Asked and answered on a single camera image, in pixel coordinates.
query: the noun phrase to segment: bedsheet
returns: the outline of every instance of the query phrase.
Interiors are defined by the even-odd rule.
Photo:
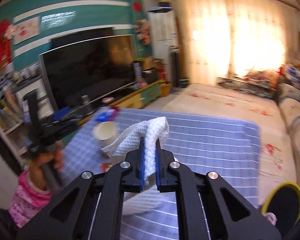
[[[258,203],[284,181],[296,182],[296,167],[290,137],[280,110],[273,100],[240,92],[191,84],[162,111],[237,118],[260,127]]]
[[[122,132],[134,123],[159,116],[166,116],[170,130],[163,149],[171,151],[195,172],[216,171],[257,207],[260,142],[255,123],[139,109],[122,109],[115,121]],[[62,175],[68,183],[86,170],[102,172],[100,164],[109,161],[100,153],[98,140],[92,136],[95,124],[92,118],[64,149]],[[162,205],[155,210],[122,217],[121,239],[178,239],[175,194],[163,193],[163,196]]]

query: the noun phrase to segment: blue gripper pad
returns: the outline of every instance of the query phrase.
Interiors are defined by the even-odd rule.
[[[142,144],[141,149],[141,161],[140,161],[140,191],[143,191],[143,183],[144,183],[144,174],[145,174],[145,145]]]
[[[155,148],[155,182],[157,184],[157,190],[160,190],[161,179],[160,179],[160,163],[157,147]]]

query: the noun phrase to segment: pink sleeve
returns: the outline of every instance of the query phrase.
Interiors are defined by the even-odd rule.
[[[28,171],[21,173],[18,180],[18,188],[8,209],[12,219],[19,228],[23,227],[46,206],[52,196],[51,192],[40,192],[40,190],[35,190],[31,187],[27,174]]]

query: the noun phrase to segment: child's hand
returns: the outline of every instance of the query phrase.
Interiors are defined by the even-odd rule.
[[[63,167],[62,143],[58,141],[56,144],[57,149],[54,153],[41,153],[37,158],[29,160],[29,179],[38,189],[47,189],[47,183],[40,169],[42,164],[48,163],[55,158],[56,162],[54,163],[54,168],[61,170]]]

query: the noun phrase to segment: bed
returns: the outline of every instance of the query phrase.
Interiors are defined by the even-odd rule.
[[[260,127],[261,141],[258,204],[262,204],[280,183],[297,181],[290,137],[274,101],[224,88],[191,84],[162,110],[255,122]]]

